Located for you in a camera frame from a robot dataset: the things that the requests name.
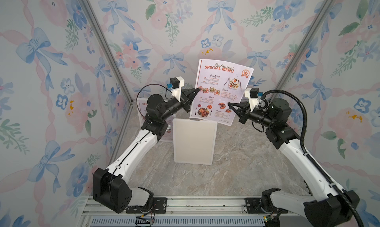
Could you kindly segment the white narrow rack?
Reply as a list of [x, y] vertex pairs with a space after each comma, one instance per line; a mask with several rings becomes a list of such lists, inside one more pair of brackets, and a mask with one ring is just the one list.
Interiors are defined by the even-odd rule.
[[216, 133], [216, 122], [174, 119], [174, 162], [212, 165]]
[[[138, 109], [138, 115], [139, 115], [139, 122], [140, 122], [140, 126], [142, 127], [144, 122], [145, 122], [145, 118], [146, 118], [146, 114], [147, 114], [147, 98], [138, 98], [137, 99], [137, 109]], [[167, 127], [167, 130], [165, 132], [165, 134], [161, 137], [160, 139], [160, 142], [170, 142], [170, 143], [173, 143], [173, 120], [176, 118], [176, 114], [174, 115], [171, 115], [170, 117], [168, 117], [165, 122], [167, 123], [168, 127]], [[162, 126], [163, 125], [163, 121], [160, 121], [160, 120], [153, 120], [153, 119], [150, 119], [150, 125], [153, 127], [153, 126]]]

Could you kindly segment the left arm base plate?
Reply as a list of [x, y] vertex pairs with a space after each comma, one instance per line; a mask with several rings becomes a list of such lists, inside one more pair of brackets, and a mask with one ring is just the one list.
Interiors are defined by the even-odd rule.
[[144, 206], [130, 206], [126, 209], [127, 214], [165, 214], [167, 209], [166, 197], [152, 197]]

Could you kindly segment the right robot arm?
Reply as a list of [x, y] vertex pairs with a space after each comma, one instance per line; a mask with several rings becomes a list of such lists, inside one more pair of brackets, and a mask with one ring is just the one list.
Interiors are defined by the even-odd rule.
[[248, 102], [229, 103], [230, 110], [245, 124], [250, 120], [265, 130], [269, 141], [281, 151], [304, 179], [309, 196], [298, 196], [271, 188], [262, 192], [257, 209], [265, 213], [284, 211], [298, 214], [314, 227], [336, 227], [355, 218], [363, 226], [356, 207], [360, 198], [353, 190], [347, 191], [318, 164], [313, 156], [301, 146], [301, 137], [288, 126], [292, 109], [287, 100], [274, 99], [261, 110], [258, 99]]

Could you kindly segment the white narrow rack front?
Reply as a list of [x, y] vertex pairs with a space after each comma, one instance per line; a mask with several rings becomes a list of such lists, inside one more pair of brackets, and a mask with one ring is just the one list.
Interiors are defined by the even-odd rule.
[[[138, 98], [137, 99], [137, 109], [138, 109], [138, 115], [139, 115], [139, 122], [140, 122], [140, 126], [142, 127], [144, 122], [145, 122], [145, 118], [146, 118], [146, 114], [147, 114], [147, 98]], [[171, 115], [170, 117], [168, 117], [165, 122], [167, 123], [168, 127], [167, 127], [167, 130], [165, 132], [165, 134], [161, 137], [160, 139], [160, 142], [170, 142], [170, 143], [173, 143], [173, 120], [176, 118], [176, 114], [174, 115]], [[150, 119], [150, 125], [153, 127], [153, 126], [162, 126], [163, 125], [163, 121], [160, 121], [160, 120], [153, 120], [153, 119]]]

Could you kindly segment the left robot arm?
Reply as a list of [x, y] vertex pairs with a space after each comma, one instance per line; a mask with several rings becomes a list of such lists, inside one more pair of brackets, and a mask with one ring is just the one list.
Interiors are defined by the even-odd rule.
[[93, 174], [93, 199], [117, 214], [134, 207], [146, 213], [153, 207], [153, 193], [145, 188], [130, 188], [129, 179], [148, 151], [167, 131], [167, 119], [180, 110], [189, 112], [200, 89], [179, 88], [165, 101], [159, 94], [147, 100], [145, 121], [134, 142], [106, 169]]

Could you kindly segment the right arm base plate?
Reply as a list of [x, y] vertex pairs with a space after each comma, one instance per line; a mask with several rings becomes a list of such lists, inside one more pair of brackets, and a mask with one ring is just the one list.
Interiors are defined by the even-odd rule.
[[270, 200], [262, 200], [261, 197], [247, 197], [244, 201], [244, 211], [248, 214], [278, 214], [281, 211], [288, 213], [288, 210], [276, 208]]

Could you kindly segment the aluminium frame post right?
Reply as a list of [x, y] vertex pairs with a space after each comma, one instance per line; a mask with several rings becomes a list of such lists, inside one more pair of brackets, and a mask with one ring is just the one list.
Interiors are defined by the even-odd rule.
[[327, 18], [335, 2], [336, 0], [324, 0], [322, 2], [319, 8], [320, 9], [319, 12], [314, 17], [314, 20], [312, 21], [309, 30], [304, 35], [304, 38], [302, 39], [298, 49], [296, 50], [294, 58], [291, 59], [288, 67], [285, 69], [285, 72], [283, 73], [278, 84], [276, 85], [275, 87], [276, 89], [282, 89], [285, 86], [289, 77], [291, 76], [293, 71], [296, 69], [296, 66], [301, 61], [302, 56], [308, 49], [308, 46], [313, 41], [314, 36], [317, 33], [318, 29], [322, 26], [323, 21]]

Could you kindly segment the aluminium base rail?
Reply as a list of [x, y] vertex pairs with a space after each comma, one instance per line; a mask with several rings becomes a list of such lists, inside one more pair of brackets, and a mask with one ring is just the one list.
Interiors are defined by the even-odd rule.
[[276, 215], [248, 212], [249, 205], [240, 196], [167, 196], [166, 212], [116, 214], [89, 199], [79, 227], [309, 227], [310, 223], [295, 213]]

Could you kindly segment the aluminium frame post left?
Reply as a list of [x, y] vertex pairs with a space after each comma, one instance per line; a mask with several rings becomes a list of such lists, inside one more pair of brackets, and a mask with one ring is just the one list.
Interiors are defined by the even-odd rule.
[[96, 17], [96, 14], [93, 10], [93, 7], [92, 7], [90, 1], [89, 0], [79, 0], [79, 3], [83, 7], [84, 13], [85, 13], [86, 17], [88, 18], [91, 26], [93, 27], [94, 34], [98, 40], [100, 48], [104, 52], [104, 55], [105, 55], [107, 61], [109, 62], [110, 66], [111, 66], [111, 70], [114, 72], [114, 74], [116, 76], [116, 80], [119, 82], [119, 84], [121, 86], [121, 90], [123, 92], [123, 95], [126, 97], [126, 99], [128, 101], [127, 103], [130, 106], [132, 106], [134, 103], [134, 100], [128, 91], [126, 83], [122, 77], [122, 73], [120, 72], [120, 70], [116, 64], [116, 60], [114, 59], [114, 57], [112, 55], [110, 46], [107, 43], [107, 39], [105, 37], [105, 34], [102, 31], [101, 25], [100, 25], [100, 23]]

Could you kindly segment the aluminium frame post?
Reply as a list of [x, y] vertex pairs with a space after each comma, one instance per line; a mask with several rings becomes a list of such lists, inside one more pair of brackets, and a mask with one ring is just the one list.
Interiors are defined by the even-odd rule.
[[318, 29], [322, 26], [323, 21], [327, 18], [335, 2], [336, 0], [324, 0], [322, 2], [319, 8], [320, 9], [319, 12], [314, 17], [314, 20], [312, 21], [309, 30], [304, 35], [304, 38], [302, 39], [298, 49], [296, 50], [294, 58], [291, 59], [288, 67], [285, 69], [285, 72], [283, 73], [278, 84], [276, 85], [275, 87], [276, 89], [282, 89], [285, 86], [289, 77], [291, 76], [293, 71], [296, 69], [296, 66], [301, 61], [302, 56], [308, 49], [308, 46], [313, 41], [314, 36], [317, 33]]
[[126, 83], [122, 77], [122, 73], [120, 72], [120, 70], [116, 64], [116, 60], [114, 59], [114, 57], [112, 55], [110, 46], [107, 43], [107, 39], [105, 37], [105, 34], [102, 31], [101, 25], [100, 25], [100, 23], [96, 17], [96, 14], [93, 10], [93, 7], [92, 7], [90, 1], [89, 0], [79, 0], [79, 3], [83, 7], [84, 13], [85, 13], [86, 17], [88, 18], [91, 26], [93, 27], [94, 34], [98, 40], [100, 48], [104, 52], [104, 55], [105, 55], [107, 61], [109, 62], [110, 66], [111, 66], [111, 70], [114, 72], [114, 74], [116, 76], [116, 80], [119, 82], [119, 84], [121, 86], [121, 90], [123, 92], [123, 95], [126, 97], [126, 99], [128, 101], [127, 103], [130, 106], [132, 106], [134, 103], [134, 100], [128, 91]]

